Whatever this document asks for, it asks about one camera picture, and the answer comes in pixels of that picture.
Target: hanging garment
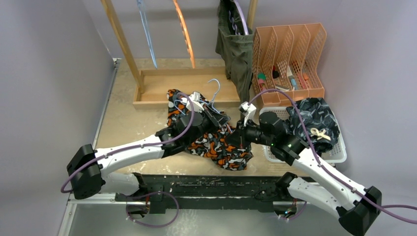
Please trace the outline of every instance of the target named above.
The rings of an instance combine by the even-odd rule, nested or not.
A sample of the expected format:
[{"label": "hanging garment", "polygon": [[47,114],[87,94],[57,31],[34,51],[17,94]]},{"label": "hanging garment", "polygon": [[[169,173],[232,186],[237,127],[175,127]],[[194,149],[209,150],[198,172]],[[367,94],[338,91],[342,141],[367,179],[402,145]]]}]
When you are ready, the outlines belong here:
[{"label": "hanging garment", "polygon": [[[333,146],[339,141],[340,130],[327,102],[323,98],[307,98],[296,102],[296,104],[317,154],[321,155],[321,153],[332,150]],[[284,122],[286,132],[307,142],[294,107],[287,107],[287,112],[290,117]],[[314,129],[324,133],[330,140],[317,136]]]},{"label": "hanging garment", "polygon": [[249,87],[252,79],[253,34],[244,35],[238,11],[229,10],[225,1],[221,0],[218,7],[218,33],[216,53],[220,54],[226,65],[226,78],[236,86],[240,102],[249,101]]},{"label": "hanging garment", "polygon": [[[184,116],[184,114],[174,106],[175,100],[178,99],[177,95],[179,92],[181,91],[177,89],[170,89],[167,92],[169,101],[167,125],[169,127],[172,127],[180,117]],[[205,102],[209,102],[203,95],[201,95],[200,98]],[[185,114],[190,112],[183,104],[176,103],[176,105]],[[225,139],[229,134],[230,132],[226,127],[218,129],[213,133],[205,133],[202,137],[189,145],[184,151],[193,155],[210,158],[217,166],[226,170],[245,170],[247,162],[253,157],[250,152],[251,148],[248,147],[246,149],[240,149],[236,146],[227,144]]]}]

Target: patterned fabric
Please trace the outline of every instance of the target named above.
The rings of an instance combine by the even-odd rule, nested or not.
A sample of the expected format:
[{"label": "patterned fabric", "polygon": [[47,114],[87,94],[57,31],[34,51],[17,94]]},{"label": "patterned fabric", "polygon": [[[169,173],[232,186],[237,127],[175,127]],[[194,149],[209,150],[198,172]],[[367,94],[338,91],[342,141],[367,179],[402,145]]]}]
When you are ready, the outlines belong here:
[{"label": "patterned fabric", "polygon": [[[182,114],[174,106],[174,101],[178,99],[177,94],[179,92],[180,91],[177,89],[170,89],[167,92],[167,125],[169,127],[173,126],[180,117],[184,116],[184,114]],[[205,102],[209,102],[202,95],[201,99]],[[176,102],[175,105],[177,105],[177,107],[181,109],[185,114],[190,112],[180,102]],[[229,134],[230,132],[226,127],[218,129],[215,133],[205,133],[202,137],[189,145],[185,151],[193,155],[210,158],[214,163],[216,163],[217,166],[226,170],[245,170],[247,162],[253,157],[252,153],[250,152],[250,147],[247,149],[240,149],[236,146],[227,144],[225,138]]]},{"label": "patterned fabric", "polygon": [[[322,98],[307,98],[297,102],[303,122],[310,134],[310,139],[314,145],[317,154],[328,152],[339,141],[339,126],[327,102]],[[287,107],[290,114],[288,120],[284,122],[287,133],[297,135],[307,141],[301,123],[294,107]],[[311,136],[311,129],[317,128],[319,131],[326,130],[327,139],[317,139],[317,136]]]}]

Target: wooden tray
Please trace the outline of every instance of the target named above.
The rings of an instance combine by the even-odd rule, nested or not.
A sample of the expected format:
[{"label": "wooden tray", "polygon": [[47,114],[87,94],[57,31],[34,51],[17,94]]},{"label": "wooden tray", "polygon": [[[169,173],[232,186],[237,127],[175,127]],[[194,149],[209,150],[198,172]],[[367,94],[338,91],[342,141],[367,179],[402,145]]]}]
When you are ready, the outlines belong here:
[{"label": "wooden tray", "polygon": [[169,89],[179,89],[186,94],[198,91],[210,100],[217,91],[216,81],[207,83],[211,79],[218,79],[221,84],[220,92],[214,100],[216,107],[240,105],[235,85],[226,79],[225,67],[139,70],[139,76],[144,81],[145,92],[141,94],[136,87],[133,106],[137,109],[167,108]]}]

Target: dark green cloth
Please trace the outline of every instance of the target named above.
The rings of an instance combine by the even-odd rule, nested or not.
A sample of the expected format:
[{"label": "dark green cloth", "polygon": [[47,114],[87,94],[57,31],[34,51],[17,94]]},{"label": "dark green cloth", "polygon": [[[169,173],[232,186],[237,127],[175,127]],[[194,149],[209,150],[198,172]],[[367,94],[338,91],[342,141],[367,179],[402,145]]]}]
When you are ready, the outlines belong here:
[{"label": "dark green cloth", "polygon": [[249,87],[252,79],[253,33],[248,28],[249,35],[244,35],[243,26],[237,10],[232,16],[241,35],[235,35],[229,21],[227,3],[220,1],[218,8],[218,33],[216,53],[220,54],[226,65],[226,77],[236,86],[240,102],[249,101]]}]

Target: beige tabletop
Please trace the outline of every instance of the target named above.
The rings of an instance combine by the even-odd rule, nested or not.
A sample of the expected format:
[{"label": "beige tabletop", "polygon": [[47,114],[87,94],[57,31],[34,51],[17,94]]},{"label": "beige tabletop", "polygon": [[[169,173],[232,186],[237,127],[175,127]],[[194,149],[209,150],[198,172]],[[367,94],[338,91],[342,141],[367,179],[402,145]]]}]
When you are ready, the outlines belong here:
[{"label": "beige tabletop", "polygon": [[[140,69],[153,69],[153,63],[150,59],[137,59],[135,61]],[[157,63],[159,68],[191,67],[190,59],[158,59]],[[196,60],[196,67],[211,66],[224,66],[224,62],[221,59]],[[167,127],[168,108],[136,110],[133,107],[132,102],[135,87],[136,83],[129,67],[126,61],[122,60],[98,135],[97,148],[109,148],[141,140]],[[204,96],[212,96],[212,94],[204,94],[204,91],[200,92]],[[236,124],[239,119],[238,108],[224,108],[222,110],[232,118],[232,124]],[[159,160],[136,163],[122,168],[118,172],[161,175],[228,176],[281,176],[286,172],[292,172],[299,176],[306,176],[303,172],[287,164],[269,162],[264,156],[261,145],[252,144],[252,153],[254,157],[248,162],[247,170],[244,171],[227,171],[217,167],[209,159],[182,152]]]}]

